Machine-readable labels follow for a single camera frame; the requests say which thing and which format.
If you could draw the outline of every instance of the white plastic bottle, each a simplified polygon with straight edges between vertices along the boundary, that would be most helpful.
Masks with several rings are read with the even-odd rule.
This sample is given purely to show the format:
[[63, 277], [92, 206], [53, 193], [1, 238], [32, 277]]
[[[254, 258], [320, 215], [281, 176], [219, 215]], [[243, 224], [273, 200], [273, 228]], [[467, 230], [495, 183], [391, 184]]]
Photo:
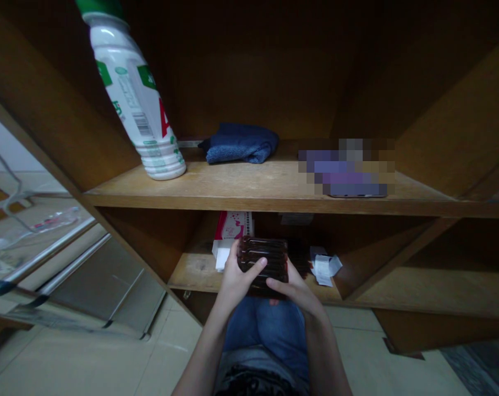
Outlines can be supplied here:
[[154, 180], [182, 175], [185, 161], [149, 66], [128, 33], [119, 1], [76, 2], [91, 27], [91, 46], [106, 92], [147, 173]]

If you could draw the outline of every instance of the beige floor tile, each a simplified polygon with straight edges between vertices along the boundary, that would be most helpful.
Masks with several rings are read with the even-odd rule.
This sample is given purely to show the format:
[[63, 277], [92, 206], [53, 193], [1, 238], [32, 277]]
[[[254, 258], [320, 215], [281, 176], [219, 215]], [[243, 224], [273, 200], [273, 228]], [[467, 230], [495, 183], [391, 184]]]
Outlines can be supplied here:
[[334, 327], [380, 331], [380, 323], [370, 309], [325, 306], [330, 322]]
[[183, 307], [181, 305], [179, 305], [175, 300], [172, 300], [171, 311], [185, 312], [184, 309], [183, 309]]
[[174, 299], [167, 293], [163, 298], [163, 302], [161, 302], [161, 310], [170, 311], [172, 308], [172, 304], [174, 304]]
[[334, 332], [354, 396], [470, 396], [439, 351], [417, 360], [391, 355], [381, 333]]
[[0, 394], [133, 395], [155, 341], [45, 328], [0, 374]]
[[171, 296], [168, 294], [165, 296], [163, 299], [163, 303], [161, 304], [161, 309], [162, 310], [169, 310], [169, 311], [183, 311], [183, 308], [181, 305], [179, 305]]
[[163, 326], [165, 325], [165, 323], [167, 323], [167, 317], [169, 312], [170, 311], [164, 309], [160, 309], [157, 312], [156, 317], [154, 318], [154, 321], [152, 323], [152, 326], [150, 326], [150, 340], [152, 340], [152, 342], [155, 343], [159, 338], [161, 331], [163, 330]]
[[11, 363], [43, 329], [33, 326], [29, 331], [18, 330], [0, 349], [0, 373]]
[[170, 395], [193, 353], [201, 327], [186, 313], [171, 311], [136, 396]]

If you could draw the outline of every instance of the red and white box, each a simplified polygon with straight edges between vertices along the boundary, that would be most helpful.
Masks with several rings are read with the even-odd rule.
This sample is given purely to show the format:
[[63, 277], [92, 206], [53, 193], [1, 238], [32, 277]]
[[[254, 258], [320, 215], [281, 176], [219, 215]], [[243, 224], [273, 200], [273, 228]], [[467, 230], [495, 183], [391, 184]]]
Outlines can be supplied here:
[[216, 226], [212, 254], [216, 258], [216, 270], [222, 272], [226, 266], [233, 240], [244, 235], [254, 236], [254, 224], [251, 212], [220, 212]]

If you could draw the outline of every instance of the folded cloth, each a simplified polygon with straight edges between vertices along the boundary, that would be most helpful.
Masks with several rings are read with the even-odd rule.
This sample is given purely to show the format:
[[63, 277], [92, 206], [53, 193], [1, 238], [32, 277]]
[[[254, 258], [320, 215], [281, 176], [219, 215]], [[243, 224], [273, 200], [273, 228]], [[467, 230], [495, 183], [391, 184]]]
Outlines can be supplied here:
[[275, 152], [278, 135], [261, 126], [222, 123], [216, 135], [198, 145], [209, 164], [244, 160], [262, 163]]

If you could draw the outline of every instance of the jeans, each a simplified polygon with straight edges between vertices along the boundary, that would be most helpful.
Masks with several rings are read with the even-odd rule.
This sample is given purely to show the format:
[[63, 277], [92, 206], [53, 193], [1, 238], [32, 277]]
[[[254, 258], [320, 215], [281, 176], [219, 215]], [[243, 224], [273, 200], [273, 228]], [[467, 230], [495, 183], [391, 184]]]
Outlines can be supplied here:
[[270, 306], [267, 299], [246, 296], [227, 325], [223, 350], [265, 346], [300, 378], [308, 379], [304, 317], [291, 301]]

